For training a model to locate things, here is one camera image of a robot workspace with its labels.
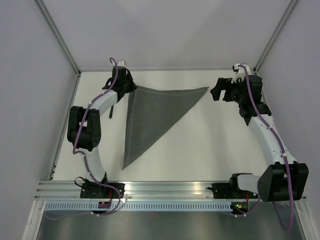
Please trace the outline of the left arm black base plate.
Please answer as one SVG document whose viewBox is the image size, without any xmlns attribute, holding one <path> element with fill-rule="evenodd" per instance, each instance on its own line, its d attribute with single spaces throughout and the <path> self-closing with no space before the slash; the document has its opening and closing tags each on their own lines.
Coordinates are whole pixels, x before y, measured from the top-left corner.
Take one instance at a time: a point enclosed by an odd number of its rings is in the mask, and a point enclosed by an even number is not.
<svg viewBox="0 0 320 240">
<path fill-rule="evenodd" d="M 81 199 L 122 199 L 125 193 L 124 183 L 110 183 L 111 187 L 85 182 L 81 186 Z"/>
</svg>

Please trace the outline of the grey cloth napkin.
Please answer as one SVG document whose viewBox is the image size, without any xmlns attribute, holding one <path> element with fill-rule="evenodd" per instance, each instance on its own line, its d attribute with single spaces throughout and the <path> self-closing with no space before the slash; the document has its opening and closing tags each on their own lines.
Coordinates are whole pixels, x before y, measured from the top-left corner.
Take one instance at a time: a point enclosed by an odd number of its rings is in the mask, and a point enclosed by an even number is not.
<svg viewBox="0 0 320 240">
<path fill-rule="evenodd" d="M 127 105 L 122 169 L 137 160 L 170 130 L 207 90 L 208 87 L 157 90 L 138 86 L 131 92 Z"/>
</svg>

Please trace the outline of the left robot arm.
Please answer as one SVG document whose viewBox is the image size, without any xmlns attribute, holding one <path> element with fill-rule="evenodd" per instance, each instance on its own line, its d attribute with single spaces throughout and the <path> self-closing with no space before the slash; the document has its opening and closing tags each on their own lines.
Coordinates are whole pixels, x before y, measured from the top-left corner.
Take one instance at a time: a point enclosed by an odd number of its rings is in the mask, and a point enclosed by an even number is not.
<svg viewBox="0 0 320 240">
<path fill-rule="evenodd" d="M 116 65 L 98 96 L 86 106 L 74 105 L 69 110 L 67 140 L 72 143 L 72 153 L 81 155 L 86 170 L 85 179 L 94 182 L 91 191 L 98 198 L 104 198 L 109 193 L 107 173 L 98 148 L 102 138 L 101 117 L 136 89 L 130 70 L 124 65 Z"/>
</svg>

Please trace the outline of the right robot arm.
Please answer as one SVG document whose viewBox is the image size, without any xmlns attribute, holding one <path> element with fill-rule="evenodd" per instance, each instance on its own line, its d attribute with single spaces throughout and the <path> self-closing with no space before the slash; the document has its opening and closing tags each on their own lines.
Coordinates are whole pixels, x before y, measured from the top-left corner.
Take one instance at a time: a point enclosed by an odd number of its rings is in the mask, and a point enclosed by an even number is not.
<svg viewBox="0 0 320 240">
<path fill-rule="evenodd" d="M 218 101 L 224 91 L 223 101 L 238 104 L 239 114 L 256 137 L 267 165 L 261 176 L 232 174 L 228 192 L 235 198 L 246 191 L 255 193 L 264 202 L 288 201 L 292 193 L 293 200 L 298 201 L 302 198 L 309 169 L 305 163 L 298 163 L 283 144 L 272 113 L 262 101 L 262 87 L 262 78 L 256 75 L 249 76 L 249 83 L 220 77 L 210 91 L 214 101 Z"/>
</svg>

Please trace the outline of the gold fork green handle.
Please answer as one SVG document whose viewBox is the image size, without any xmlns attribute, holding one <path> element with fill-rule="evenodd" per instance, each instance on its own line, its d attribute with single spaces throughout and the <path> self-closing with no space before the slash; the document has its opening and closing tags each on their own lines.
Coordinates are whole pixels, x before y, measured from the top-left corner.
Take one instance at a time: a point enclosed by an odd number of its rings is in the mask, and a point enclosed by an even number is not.
<svg viewBox="0 0 320 240">
<path fill-rule="evenodd" d="M 114 106 L 111 106 L 110 112 L 109 112 L 109 119 L 112 119 L 112 117 L 113 117 L 113 111 L 114 111 Z"/>
</svg>

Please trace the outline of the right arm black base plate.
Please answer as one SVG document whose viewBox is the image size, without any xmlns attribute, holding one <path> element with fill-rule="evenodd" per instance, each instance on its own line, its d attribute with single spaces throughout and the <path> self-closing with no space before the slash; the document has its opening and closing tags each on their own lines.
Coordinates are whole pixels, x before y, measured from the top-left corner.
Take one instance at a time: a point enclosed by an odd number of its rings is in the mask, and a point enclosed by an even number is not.
<svg viewBox="0 0 320 240">
<path fill-rule="evenodd" d="M 259 198 L 259 196 L 256 193 L 233 188 L 229 183 L 226 183 L 226 182 L 212 183 L 206 189 L 211 191 L 214 199 L 217 199 L 217 200 L 222 200 L 222 199 L 244 200 L 244 199 L 247 199 L 247 197 L 249 199 Z"/>
</svg>

